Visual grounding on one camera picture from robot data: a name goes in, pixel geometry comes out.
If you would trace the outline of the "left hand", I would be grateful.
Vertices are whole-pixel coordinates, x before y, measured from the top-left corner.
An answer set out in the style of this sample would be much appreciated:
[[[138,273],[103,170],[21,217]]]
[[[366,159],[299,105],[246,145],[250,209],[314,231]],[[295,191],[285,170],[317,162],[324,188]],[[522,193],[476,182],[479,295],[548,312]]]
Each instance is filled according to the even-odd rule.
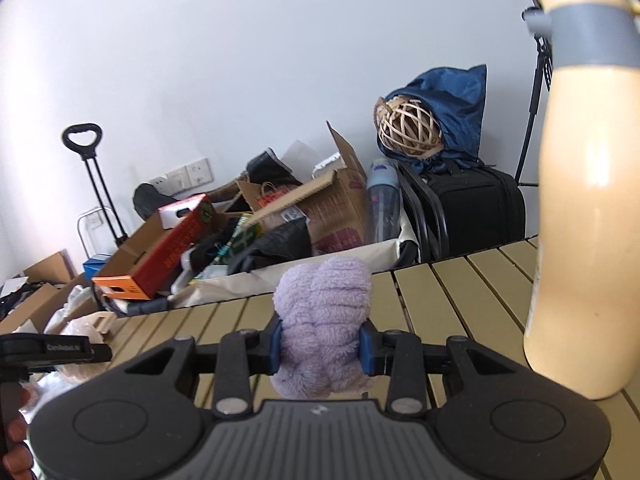
[[[29,393],[18,382],[1,384],[1,478],[32,480],[34,459],[25,441],[28,423],[20,409]]]

